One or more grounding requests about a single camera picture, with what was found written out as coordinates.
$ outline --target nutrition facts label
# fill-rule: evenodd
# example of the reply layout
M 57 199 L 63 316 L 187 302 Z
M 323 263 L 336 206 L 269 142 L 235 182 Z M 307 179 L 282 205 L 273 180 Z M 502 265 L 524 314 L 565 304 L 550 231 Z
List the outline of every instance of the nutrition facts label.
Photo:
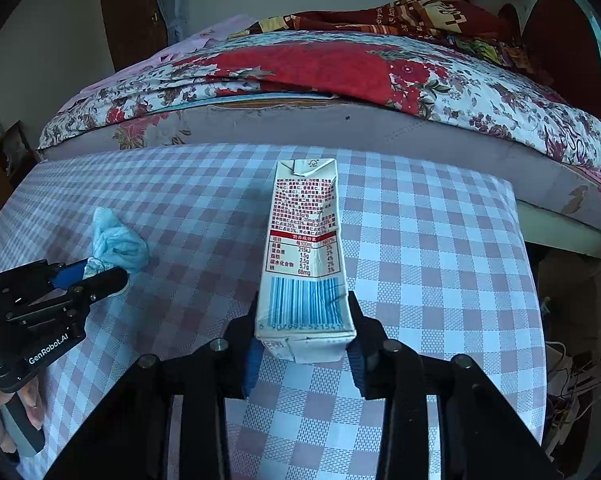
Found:
M 340 272 L 335 208 L 329 179 L 276 180 L 267 270 L 307 278 Z

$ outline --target pink and white checkered cloth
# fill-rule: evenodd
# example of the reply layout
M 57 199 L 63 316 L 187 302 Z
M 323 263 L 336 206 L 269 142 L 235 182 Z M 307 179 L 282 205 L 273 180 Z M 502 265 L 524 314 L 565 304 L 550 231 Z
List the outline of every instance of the pink and white checkered cloth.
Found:
M 192 352 L 246 313 L 276 161 L 323 157 L 338 161 L 347 280 L 363 313 L 422 354 L 470 354 L 540 439 L 543 333 L 509 183 L 377 153 L 188 144 L 39 164 L 0 213 L 0 271 L 87 257 L 95 206 L 114 209 L 151 253 L 125 295 L 92 307 L 85 341 L 42 378 L 47 444 L 23 459 L 26 480 L 42 478 L 140 354 Z M 435 398 L 429 407 L 439 478 Z M 346 358 L 300 365 L 265 352 L 249 399 L 228 401 L 227 412 L 234 480 L 375 477 L 383 401 L 360 398 Z

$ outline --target floral bedspread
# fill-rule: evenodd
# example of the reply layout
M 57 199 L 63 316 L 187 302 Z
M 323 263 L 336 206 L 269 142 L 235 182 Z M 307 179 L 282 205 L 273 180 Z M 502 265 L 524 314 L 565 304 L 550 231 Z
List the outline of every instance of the floral bedspread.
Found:
M 357 98 L 601 171 L 601 121 L 549 88 L 445 46 L 356 32 L 250 35 L 166 62 L 60 111 L 39 149 L 177 105 L 280 91 Z

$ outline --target cable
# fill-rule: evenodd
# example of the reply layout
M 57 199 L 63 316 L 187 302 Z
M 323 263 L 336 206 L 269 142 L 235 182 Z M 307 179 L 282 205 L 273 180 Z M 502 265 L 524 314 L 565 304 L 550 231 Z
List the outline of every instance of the cable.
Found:
M 567 368 L 560 368 L 560 370 L 556 370 L 555 373 L 556 375 L 558 375 L 560 372 L 567 372 L 567 378 L 565 379 L 565 384 L 563 384 L 563 387 L 560 388 L 560 395 L 551 395 L 549 394 L 551 397 L 562 397 L 563 391 L 565 390 L 565 386 L 567 386 L 567 383 L 569 382 L 569 377 L 571 377 L 570 371 Z
M 583 393 L 586 393 L 586 392 L 589 392 L 589 391 L 593 390 L 594 388 L 596 388 L 600 384 L 601 384 L 601 380 L 598 381 L 593 386 L 588 386 L 587 388 L 583 388 L 582 390 L 574 390 L 570 394 L 565 394 L 565 395 L 560 395 L 560 396 L 553 396 L 553 397 L 555 397 L 556 399 L 564 399 L 565 397 L 571 397 L 573 395 L 580 395 L 580 394 L 583 394 Z
M 563 361 L 565 360 L 565 357 L 567 356 L 567 347 L 564 345 L 564 343 L 561 343 L 560 341 L 545 341 L 546 345 L 559 345 L 563 347 L 563 355 L 560 358 L 560 360 L 554 365 L 554 367 L 548 371 L 548 375 L 555 371 L 558 367 L 560 367 L 560 365 L 563 363 Z
M 577 421 L 579 418 L 581 418 L 581 416 L 583 416 L 585 413 L 587 413 L 587 410 L 589 410 L 590 407 L 592 407 L 596 402 L 598 402 L 601 399 L 600 397 L 596 397 L 592 402 L 590 402 L 589 404 L 587 404 L 587 407 L 583 410 L 583 412 L 578 415 L 573 421 Z
M 595 365 L 595 362 L 594 362 L 593 359 L 590 359 L 589 361 L 587 361 L 586 364 L 584 364 L 581 367 L 574 368 L 573 374 L 576 375 L 576 379 L 573 382 L 573 386 L 571 386 L 571 388 L 572 388 L 571 392 L 568 392 L 567 394 L 563 394 L 563 390 L 565 389 L 565 386 L 567 386 L 567 384 L 564 384 L 563 388 L 560 391 L 560 395 L 558 395 L 558 396 L 552 396 L 552 397 L 554 397 L 556 399 L 564 399 L 565 397 L 571 397 L 574 393 L 577 393 L 577 394 L 584 393 L 584 392 L 587 392 L 590 389 L 595 388 L 596 386 L 598 386 L 601 383 L 601 380 L 598 381 L 598 382 L 596 382 L 595 384 L 591 384 L 591 385 L 587 386 L 586 388 L 579 389 L 580 386 L 583 386 L 586 383 L 589 383 L 592 380 L 594 380 L 593 377 L 587 377 L 585 380 L 581 381 L 580 383 L 578 382 L 578 378 L 580 377 L 580 375 L 583 374 L 585 371 L 588 371 L 590 369 L 589 365 Z
M 560 431 L 560 429 L 567 423 L 567 417 L 569 416 L 569 413 L 570 413 L 570 410 L 571 410 L 571 400 L 573 398 L 573 393 L 572 393 L 569 400 L 561 400 L 562 392 L 564 391 L 565 386 L 567 386 L 567 384 L 569 382 L 569 379 L 572 377 L 570 371 L 567 370 L 567 368 L 561 368 L 558 371 L 560 372 L 562 370 L 567 371 L 567 380 L 565 381 L 565 384 L 563 384 L 563 387 L 562 387 L 562 389 L 560 391 L 561 395 L 560 396 L 548 396 L 547 397 L 547 399 L 549 400 L 549 405 L 551 406 L 551 409 L 554 412 L 554 413 L 552 413 L 550 415 L 550 419 L 554 420 L 554 418 L 559 418 L 559 420 L 557 421 L 557 423 L 555 423 L 555 424 L 553 422 L 551 423 L 552 426 L 555 426 L 555 427 L 558 428 L 558 431 Z M 578 377 L 580 376 L 580 373 L 581 373 L 581 369 L 579 368 L 579 370 L 575 372 L 576 381 L 578 380 Z M 560 409 L 560 410 L 556 409 L 554 407 L 554 405 L 553 405 L 554 401 L 552 400 L 552 397 L 553 397 L 553 399 L 556 399 L 557 402 L 564 402 L 566 404 L 565 407 L 562 408 L 562 409 Z

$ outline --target blue cloth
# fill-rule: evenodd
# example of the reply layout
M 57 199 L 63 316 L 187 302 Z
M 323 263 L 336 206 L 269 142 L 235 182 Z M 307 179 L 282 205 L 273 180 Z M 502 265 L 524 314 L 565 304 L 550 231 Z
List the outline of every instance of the blue cloth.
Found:
M 128 273 L 138 272 L 149 261 L 147 243 L 120 223 L 111 209 L 97 207 L 94 211 L 93 254 L 85 266 L 85 278 L 113 267 Z

